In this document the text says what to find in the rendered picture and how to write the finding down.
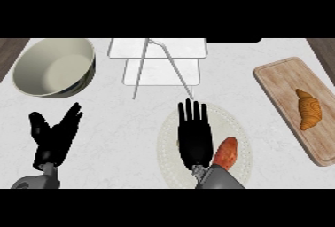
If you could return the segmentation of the cream ceramic bowl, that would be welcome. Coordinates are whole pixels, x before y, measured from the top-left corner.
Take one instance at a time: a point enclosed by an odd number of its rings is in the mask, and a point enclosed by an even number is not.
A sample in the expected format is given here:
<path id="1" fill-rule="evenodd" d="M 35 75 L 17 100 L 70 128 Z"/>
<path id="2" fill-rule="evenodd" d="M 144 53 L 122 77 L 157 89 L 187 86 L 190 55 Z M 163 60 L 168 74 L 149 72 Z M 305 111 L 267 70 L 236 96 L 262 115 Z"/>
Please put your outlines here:
<path id="1" fill-rule="evenodd" d="M 14 65 L 16 89 L 39 98 L 67 98 L 90 84 L 96 52 L 85 38 L 45 38 L 25 51 Z"/>

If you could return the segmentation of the black appliance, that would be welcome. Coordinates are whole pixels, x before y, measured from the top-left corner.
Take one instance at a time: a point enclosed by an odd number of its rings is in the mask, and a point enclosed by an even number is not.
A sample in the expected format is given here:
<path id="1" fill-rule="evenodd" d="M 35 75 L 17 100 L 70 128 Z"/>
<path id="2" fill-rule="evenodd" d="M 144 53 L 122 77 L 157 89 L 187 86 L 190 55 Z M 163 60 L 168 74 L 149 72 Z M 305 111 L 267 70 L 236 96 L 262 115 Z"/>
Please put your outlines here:
<path id="1" fill-rule="evenodd" d="M 250 38 L 237 38 L 237 37 L 227 37 L 227 38 L 206 38 L 206 43 L 256 43 L 259 42 L 261 38 L 250 37 Z"/>

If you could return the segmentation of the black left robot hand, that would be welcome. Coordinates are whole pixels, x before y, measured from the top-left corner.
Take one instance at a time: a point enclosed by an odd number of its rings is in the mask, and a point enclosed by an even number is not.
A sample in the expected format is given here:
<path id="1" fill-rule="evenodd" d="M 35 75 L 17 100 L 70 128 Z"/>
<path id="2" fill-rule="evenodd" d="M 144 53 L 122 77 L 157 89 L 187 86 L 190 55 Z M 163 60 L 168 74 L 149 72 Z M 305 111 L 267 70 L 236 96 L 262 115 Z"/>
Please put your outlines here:
<path id="1" fill-rule="evenodd" d="M 78 103 L 73 103 L 60 122 L 53 126 L 48 125 L 38 112 L 29 114 L 31 136 L 38 145 L 32 162 L 32 167 L 36 170 L 41 170 L 45 163 L 51 163 L 54 167 L 63 164 L 81 117 L 82 112 Z"/>

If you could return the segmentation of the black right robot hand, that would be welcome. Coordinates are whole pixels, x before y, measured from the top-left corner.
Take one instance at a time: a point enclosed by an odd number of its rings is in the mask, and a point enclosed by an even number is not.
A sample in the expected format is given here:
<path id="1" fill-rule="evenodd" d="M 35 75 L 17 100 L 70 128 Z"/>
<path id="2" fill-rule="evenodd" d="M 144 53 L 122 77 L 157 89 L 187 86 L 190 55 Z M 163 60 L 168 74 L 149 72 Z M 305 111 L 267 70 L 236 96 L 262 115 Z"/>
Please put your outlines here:
<path id="1" fill-rule="evenodd" d="M 178 154 L 187 170 L 196 165 L 209 167 L 214 143 L 206 104 L 188 99 L 178 103 Z"/>

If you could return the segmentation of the round white woven placemat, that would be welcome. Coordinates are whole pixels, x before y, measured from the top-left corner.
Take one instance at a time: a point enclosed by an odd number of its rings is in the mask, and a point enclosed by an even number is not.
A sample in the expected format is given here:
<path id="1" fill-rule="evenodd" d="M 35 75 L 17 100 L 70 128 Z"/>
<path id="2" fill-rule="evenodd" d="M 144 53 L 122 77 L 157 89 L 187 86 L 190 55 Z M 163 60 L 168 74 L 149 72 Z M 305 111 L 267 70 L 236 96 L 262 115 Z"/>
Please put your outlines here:
<path id="1" fill-rule="evenodd" d="M 228 137 L 236 138 L 236 162 L 228 169 L 228 173 L 240 184 L 246 185 L 250 174 L 252 154 L 245 131 L 234 116 L 222 108 L 206 103 L 206 111 L 214 149 L 217 150 L 218 145 Z M 191 189 L 197 181 L 190 171 L 186 169 L 178 155 L 178 111 L 169 114 L 159 130 L 156 159 L 168 187 L 174 189 Z"/>

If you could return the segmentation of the wooden cutting board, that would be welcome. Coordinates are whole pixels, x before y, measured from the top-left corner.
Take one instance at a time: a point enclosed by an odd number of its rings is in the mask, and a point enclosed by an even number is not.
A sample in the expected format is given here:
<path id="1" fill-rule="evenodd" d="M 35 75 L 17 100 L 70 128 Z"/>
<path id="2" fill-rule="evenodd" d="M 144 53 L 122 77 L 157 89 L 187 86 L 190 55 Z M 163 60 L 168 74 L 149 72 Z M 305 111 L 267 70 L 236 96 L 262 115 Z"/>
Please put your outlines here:
<path id="1" fill-rule="evenodd" d="M 311 161 L 335 164 L 335 94 L 298 57 L 256 67 L 252 74 Z"/>

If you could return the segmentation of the golden brown croissant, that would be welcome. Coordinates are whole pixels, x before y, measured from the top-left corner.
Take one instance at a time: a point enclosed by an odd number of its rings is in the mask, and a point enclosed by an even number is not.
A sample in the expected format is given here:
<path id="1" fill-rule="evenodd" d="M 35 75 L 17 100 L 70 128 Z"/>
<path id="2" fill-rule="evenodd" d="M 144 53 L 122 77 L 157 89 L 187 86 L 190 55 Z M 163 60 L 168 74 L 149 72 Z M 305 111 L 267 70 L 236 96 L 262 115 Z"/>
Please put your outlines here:
<path id="1" fill-rule="evenodd" d="M 298 96 L 298 113 L 301 117 L 299 129 L 312 128 L 321 121 L 321 109 L 317 99 L 302 90 L 296 89 Z"/>

